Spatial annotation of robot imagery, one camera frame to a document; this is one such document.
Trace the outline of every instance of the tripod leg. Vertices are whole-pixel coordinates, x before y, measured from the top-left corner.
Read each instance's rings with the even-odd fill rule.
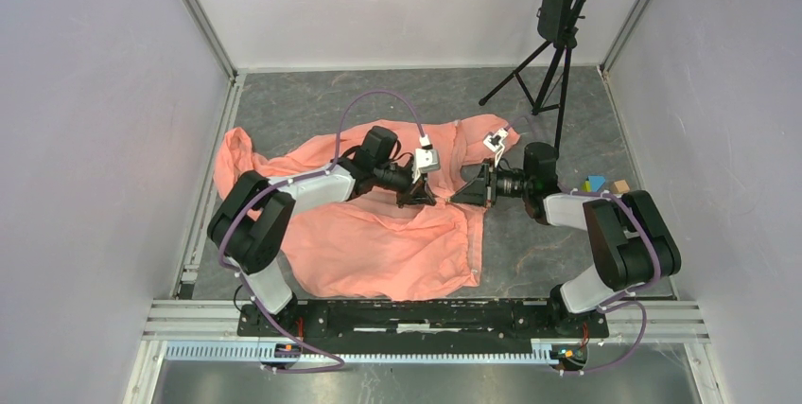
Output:
[[[571,69],[571,48],[566,49],[566,66],[563,68],[563,86],[560,88],[560,110],[557,112],[557,131],[554,134],[554,149],[560,156],[560,138],[563,136],[563,118],[566,115],[566,98],[568,96],[568,72]]]
[[[554,52],[549,70],[546,72],[546,77],[540,85],[540,92],[537,93],[537,99],[534,101],[534,105],[532,105],[532,115],[540,114],[543,103],[546,101],[546,94],[549,92],[549,87],[551,86],[551,80],[554,79],[554,73],[557,73],[557,67],[560,66],[560,59],[563,58],[563,52],[565,52],[565,50],[564,47],[558,47]]]
[[[520,72],[521,72],[521,70],[523,70],[524,68],[526,68],[526,66],[527,66],[527,65],[528,65],[528,64],[529,64],[531,61],[533,61],[535,57],[537,57],[538,55],[540,55],[540,53],[541,53],[541,52],[543,52],[543,51],[544,51],[544,50],[545,50],[547,47],[549,47],[549,44],[551,44],[551,42],[550,42],[549,40],[546,40],[545,42],[543,42],[543,44],[541,44],[541,45],[540,45],[540,47],[538,47],[537,49],[535,49],[535,50],[534,50],[534,52],[532,52],[532,54],[531,54],[529,57],[527,57],[527,58],[526,58],[526,60],[524,60],[524,61],[523,61],[523,62],[522,62],[520,65],[518,65],[518,67],[517,67],[515,70],[513,70],[513,72],[512,72],[512,73],[510,73],[510,74],[507,76],[507,78],[504,78],[504,80],[503,80],[503,81],[502,81],[502,82],[501,82],[499,85],[497,85],[496,87],[494,87],[494,88],[493,88],[493,90],[491,90],[489,94],[485,95],[485,96],[484,96],[482,99],[480,99],[480,100],[479,100],[479,105],[480,105],[480,106],[484,106],[485,104],[487,104],[487,101],[488,101],[490,98],[492,98],[492,97],[493,97],[493,95],[497,94],[497,93],[498,93],[498,91],[499,91],[499,90],[501,90],[501,88],[502,88],[502,87],[504,87],[505,85],[507,85],[507,82],[509,82],[509,81],[513,80],[513,78],[514,78],[515,76],[517,76],[517,74],[518,74],[518,73],[520,73]]]

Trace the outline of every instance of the pink cloth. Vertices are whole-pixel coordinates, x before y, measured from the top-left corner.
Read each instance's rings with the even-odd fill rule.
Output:
[[[505,124],[485,114],[425,126],[440,154],[441,170],[429,174],[435,206],[398,208],[394,193],[375,188],[353,201],[293,217],[281,249],[301,286],[319,297],[386,295],[393,300],[426,300],[477,286],[484,209],[446,203],[445,198],[464,184],[461,167],[490,157],[481,141]],[[419,147],[414,124],[379,120],[343,132],[340,150],[361,144],[374,125],[398,134],[402,152]],[[227,132],[215,163],[220,196],[225,198],[248,170],[284,176],[323,166],[334,154],[334,138],[316,136],[286,156],[266,159],[253,152],[251,138],[241,128]],[[507,144],[517,141],[518,134],[510,130]]]

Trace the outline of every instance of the cable connector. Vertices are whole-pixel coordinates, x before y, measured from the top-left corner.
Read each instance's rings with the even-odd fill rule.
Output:
[[[500,128],[497,132],[488,132],[486,136],[484,136],[484,140],[481,141],[484,144],[484,147],[490,149],[490,151],[495,155],[494,156],[494,165],[498,167],[498,162],[501,160],[501,155],[504,154],[504,150],[507,146],[504,144],[504,139],[507,138],[509,132],[507,130]]]
[[[415,149],[412,165],[412,181],[417,182],[421,175],[440,170],[440,155],[432,147],[428,135],[421,136],[421,148]]]

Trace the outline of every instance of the black tripod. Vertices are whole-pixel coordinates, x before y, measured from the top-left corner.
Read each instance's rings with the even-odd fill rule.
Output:
[[[566,114],[566,98],[568,93],[568,74],[571,67],[571,50],[576,47],[576,23],[578,20],[584,18],[580,16],[582,6],[585,0],[543,0],[538,12],[537,32],[546,41],[540,45],[532,54],[526,58],[520,65],[517,66],[512,73],[510,73],[504,80],[497,85],[493,90],[484,96],[479,105],[484,106],[502,87],[507,85],[507,82],[515,78],[520,84],[524,95],[532,105],[532,115],[538,115],[545,111],[559,110],[557,113],[557,131],[554,134],[554,148],[557,154],[560,153],[560,138],[563,134],[563,119]],[[546,50],[550,44],[554,45],[554,57],[551,59],[551,65],[546,72],[546,77],[540,85],[540,90],[537,93],[537,98],[532,98],[532,94],[526,86],[523,78],[521,78],[521,71],[530,64],[540,53]],[[546,97],[549,92],[549,87],[554,79],[554,74],[557,72],[557,67],[560,66],[560,60],[565,55],[563,63],[563,84],[560,90],[560,101],[557,104],[544,107]]]

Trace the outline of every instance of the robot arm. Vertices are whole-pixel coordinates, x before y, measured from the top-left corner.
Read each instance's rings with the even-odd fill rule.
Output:
[[[552,146],[530,143],[524,149],[523,168],[501,168],[494,160],[485,160],[479,176],[449,200],[489,207],[499,196],[520,197],[527,215],[537,222],[587,232],[594,265],[555,287],[549,296],[553,322],[559,325],[593,313],[622,290],[649,282],[654,266],[645,239],[636,233],[618,204],[598,196],[563,193],[557,184],[556,163]],[[679,272],[679,251],[652,196],[646,191],[632,191],[622,195],[621,201],[654,246],[660,275]]]
[[[391,157],[396,148],[400,147],[395,133],[373,127],[362,145],[343,153],[333,167],[326,165],[286,177],[245,172],[212,217],[207,234],[219,247],[245,205],[269,186],[283,183],[253,207],[262,211],[257,220],[245,217],[235,227],[225,251],[227,259],[243,273],[253,295],[275,314],[292,299],[274,259],[294,215],[330,202],[350,201],[375,186],[395,191],[399,206],[434,205],[427,173],[440,168],[437,151],[430,144],[422,144],[414,157],[400,166]]]

